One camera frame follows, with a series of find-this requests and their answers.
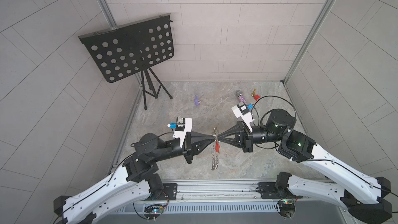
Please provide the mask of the black perforated music stand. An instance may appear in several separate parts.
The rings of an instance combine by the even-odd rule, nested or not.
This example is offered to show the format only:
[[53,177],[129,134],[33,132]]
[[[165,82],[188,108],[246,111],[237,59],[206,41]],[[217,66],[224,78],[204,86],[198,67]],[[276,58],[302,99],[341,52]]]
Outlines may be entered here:
[[139,73],[143,96],[166,87],[153,67],[175,55],[170,13],[79,36],[104,79],[115,83]]

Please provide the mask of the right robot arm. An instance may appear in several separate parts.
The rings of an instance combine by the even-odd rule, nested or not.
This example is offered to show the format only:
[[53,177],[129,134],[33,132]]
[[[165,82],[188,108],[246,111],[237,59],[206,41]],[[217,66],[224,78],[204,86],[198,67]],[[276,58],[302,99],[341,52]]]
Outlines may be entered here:
[[237,117],[243,120],[218,136],[218,140],[252,152],[254,145],[277,143],[276,151],[292,162],[303,163],[330,179],[329,183],[302,179],[280,172],[275,182],[281,199],[310,197],[348,210],[354,218],[366,224],[382,224],[393,216],[392,205],[386,200],[391,182],[384,177],[367,176],[342,162],[310,137],[293,129],[296,119],[287,111],[269,112],[266,124],[250,126],[251,113]]

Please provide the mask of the gold chess pawn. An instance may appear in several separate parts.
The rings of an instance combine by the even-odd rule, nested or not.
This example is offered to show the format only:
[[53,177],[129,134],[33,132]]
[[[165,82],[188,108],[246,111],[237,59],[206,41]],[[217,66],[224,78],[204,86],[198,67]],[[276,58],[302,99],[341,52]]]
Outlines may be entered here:
[[257,89],[254,89],[254,90],[253,90],[253,92],[252,92],[252,94],[251,94],[252,97],[254,97],[254,96],[256,95],[256,91],[257,91]]

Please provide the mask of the small purple figurine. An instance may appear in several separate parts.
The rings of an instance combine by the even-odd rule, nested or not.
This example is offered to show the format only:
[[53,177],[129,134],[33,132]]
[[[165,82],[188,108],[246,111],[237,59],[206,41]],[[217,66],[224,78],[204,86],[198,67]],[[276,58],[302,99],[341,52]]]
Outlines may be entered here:
[[195,95],[194,104],[195,106],[200,106],[201,104],[201,100],[199,99],[198,95]]

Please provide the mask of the right circuit board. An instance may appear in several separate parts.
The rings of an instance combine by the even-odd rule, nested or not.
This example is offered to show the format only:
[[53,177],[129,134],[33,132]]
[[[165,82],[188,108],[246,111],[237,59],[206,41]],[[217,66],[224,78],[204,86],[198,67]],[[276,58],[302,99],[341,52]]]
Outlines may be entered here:
[[277,204],[278,213],[284,218],[292,218],[295,215],[295,204],[288,201],[281,201]]

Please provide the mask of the small red key tag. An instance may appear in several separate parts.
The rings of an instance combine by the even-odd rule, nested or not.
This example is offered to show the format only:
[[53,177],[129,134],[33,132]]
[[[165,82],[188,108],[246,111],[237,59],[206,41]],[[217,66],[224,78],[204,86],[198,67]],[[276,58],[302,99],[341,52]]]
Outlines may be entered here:
[[216,144],[215,144],[215,152],[220,153],[220,145],[219,145],[218,141],[216,141]]

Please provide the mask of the metal disc with key rings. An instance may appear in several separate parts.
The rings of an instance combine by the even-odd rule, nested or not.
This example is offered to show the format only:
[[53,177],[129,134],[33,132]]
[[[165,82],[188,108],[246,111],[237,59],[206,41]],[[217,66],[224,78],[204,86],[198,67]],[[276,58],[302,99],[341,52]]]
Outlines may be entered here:
[[215,138],[213,143],[213,154],[212,154],[212,167],[211,170],[214,171],[218,168],[219,165],[219,141],[218,141],[218,128],[215,127],[212,132],[212,136]]

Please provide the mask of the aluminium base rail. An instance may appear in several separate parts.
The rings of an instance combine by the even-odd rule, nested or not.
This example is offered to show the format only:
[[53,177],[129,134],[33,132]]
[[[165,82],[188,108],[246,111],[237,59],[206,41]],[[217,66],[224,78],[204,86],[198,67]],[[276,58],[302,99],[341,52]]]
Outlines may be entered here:
[[295,175],[279,176],[276,181],[263,180],[186,180],[164,184],[164,193],[172,201],[251,200],[309,198],[345,207],[342,186],[321,180],[309,180]]

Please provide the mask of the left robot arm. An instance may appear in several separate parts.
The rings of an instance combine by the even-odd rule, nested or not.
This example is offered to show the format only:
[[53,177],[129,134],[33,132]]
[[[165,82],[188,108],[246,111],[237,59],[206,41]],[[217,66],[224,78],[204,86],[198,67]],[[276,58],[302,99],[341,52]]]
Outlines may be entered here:
[[72,197],[60,196],[53,202],[56,224],[95,224],[112,212],[138,201],[157,198],[164,186],[156,173],[157,163],[184,156],[187,163],[215,141],[211,135],[187,132],[183,139],[164,141],[148,133],[135,143],[135,153],[127,156],[106,178]]

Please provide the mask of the circuit board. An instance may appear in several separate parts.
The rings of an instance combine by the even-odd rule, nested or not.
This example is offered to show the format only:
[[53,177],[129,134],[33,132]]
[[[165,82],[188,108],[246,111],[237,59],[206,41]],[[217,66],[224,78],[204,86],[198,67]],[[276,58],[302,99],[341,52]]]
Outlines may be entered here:
[[292,218],[295,215],[295,204],[288,201],[281,201],[277,204],[278,213],[284,218]]
[[152,204],[148,205],[144,209],[144,213],[147,215],[160,215],[165,210],[165,205],[162,204]]

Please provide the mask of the left circuit board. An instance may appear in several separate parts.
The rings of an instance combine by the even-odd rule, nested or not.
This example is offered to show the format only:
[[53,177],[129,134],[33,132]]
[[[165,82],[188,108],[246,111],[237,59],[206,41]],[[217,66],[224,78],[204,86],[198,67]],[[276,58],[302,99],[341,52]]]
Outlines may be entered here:
[[148,205],[144,209],[144,213],[147,215],[160,215],[165,210],[165,205],[162,204],[152,204]]

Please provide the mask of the purple glitter microphone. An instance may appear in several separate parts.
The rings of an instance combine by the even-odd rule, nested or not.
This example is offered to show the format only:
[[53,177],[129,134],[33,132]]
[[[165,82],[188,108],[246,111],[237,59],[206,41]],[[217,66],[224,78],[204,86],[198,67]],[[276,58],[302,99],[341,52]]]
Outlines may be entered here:
[[237,90],[237,91],[236,91],[236,96],[237,96],[238,100],[239,100],[241,103],[243,103],[243,104],[245,104],[245,105],[248,104],[247,101],[246,101],[246,99],[245,99],[245,97],[244,97],[244,95],[243,95],[243,93],[242,93],[240,90]]

